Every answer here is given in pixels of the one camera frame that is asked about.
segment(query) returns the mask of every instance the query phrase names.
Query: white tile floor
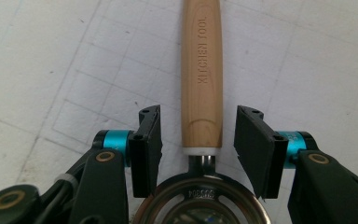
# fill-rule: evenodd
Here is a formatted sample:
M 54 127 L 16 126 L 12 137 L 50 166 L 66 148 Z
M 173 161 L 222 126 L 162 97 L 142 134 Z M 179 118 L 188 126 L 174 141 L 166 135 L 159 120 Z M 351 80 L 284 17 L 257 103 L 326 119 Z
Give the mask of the white tile floor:
M 161 104 L 159 182 L 183 172 L 178 0 L 0 1 L 0 189 L 43 193 L 101 129 L 136 129 Z M 221 1 L 224 154 L 218 171 L 248 188 L 232 147 L 236 105 L 276 130 L 306 130 L 358 174 L 358 1 Z M 288 223 L 293 171 L 266 200 Z M 140 200 L 131 198 L 133 213 Z

